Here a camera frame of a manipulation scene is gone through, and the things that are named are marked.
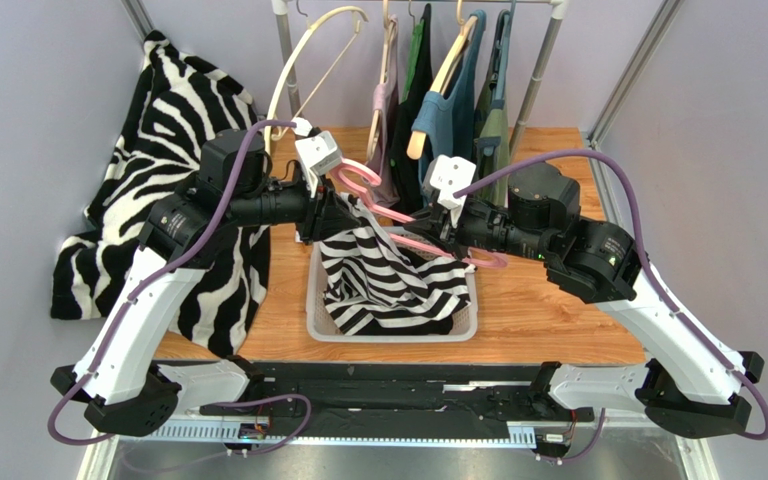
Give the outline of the black white striped tank top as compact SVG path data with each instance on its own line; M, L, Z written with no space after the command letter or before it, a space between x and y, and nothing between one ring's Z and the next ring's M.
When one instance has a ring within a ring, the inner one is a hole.
M358 336L373 320L384 327L454 320L471 306L465 264L401 247L357 198L353 210L359 228L318 244L324 309L341 334Z

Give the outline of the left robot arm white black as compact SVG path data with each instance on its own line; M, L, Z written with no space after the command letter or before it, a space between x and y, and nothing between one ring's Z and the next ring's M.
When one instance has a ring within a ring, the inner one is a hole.
M154 355L222 244L241 228L292 224L312 243L358 226L327 179L343 160L332 134L301 133L295 147L297 167L280 181L270 174L258 127L222 131L202 146L198 170L153 206L109 320L78 363L51 377L64 401L84 404L98 440L144 437L175 414L243 399L258 373L238 356L171 365Z

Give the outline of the pink plastic hanger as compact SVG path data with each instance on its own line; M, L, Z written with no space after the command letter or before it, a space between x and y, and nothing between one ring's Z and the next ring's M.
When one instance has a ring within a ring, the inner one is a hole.
M366 184L371 185L373 187L379 186L381 183L380 176L376 174L373 170L368 168L366 165L360 164L351 159L343 158L341 160L341 163L338 166L330 170L330 173L334 177L336 177L349 190L351 194L358 197L364 203L366 208L373 214L388 218L390 220L395 220L402 224L406 224L413 220L412 217L406 214L396 212L389 208L378 205L374 201L373 196L370 193L370 190L366 186L362 186L358 183L355 183L353 180L347 177L348 173L354 173L358 175L362 180L364 180ZM401 235L392 235L391 239L398 244L415 248L423 252L427 252L427 253L445 257L445 258L454 259L454 256L452 254L447 253L444 250L441 250L440 248L437 248L429 244L424 244L419 241L412 240ZM473 265L475 267L490 268L490 269L502 269L508 266L508 260L504 258L501 254L496 254L496 253L487 253L486 257L479 257L479 258L468 256L464 259L461 259L461 262L466 263L468 265Z

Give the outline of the mauve tank top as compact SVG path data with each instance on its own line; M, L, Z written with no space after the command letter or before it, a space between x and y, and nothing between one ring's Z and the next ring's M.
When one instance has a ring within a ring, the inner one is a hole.
M398 34L394 42L395 51L391 63L391 78L389 92L386 100L385 123L382 132L384 137L379 144L374 159L367 161L366 166L378 174L381 178L379 186L373 188L373 198L378 205L391 207L399 200L399 195L393 185L391 167L389 165L388 150L393 136L395 116L398 109Z

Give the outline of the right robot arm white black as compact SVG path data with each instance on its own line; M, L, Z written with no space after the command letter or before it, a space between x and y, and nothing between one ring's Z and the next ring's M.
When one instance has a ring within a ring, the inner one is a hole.
M509 176L500 207L468 192L474 175L469 160L432 161L429 203L408 231L458 259L481 249L542 263L549 282L609 314L648 356L616 367L546 362L534 391L567 410L641 413L685 438L747 434L752 407L740 391L760 379L762 357L720 344L683 314L626 230L581 215L577 181L547 163L528 166Z

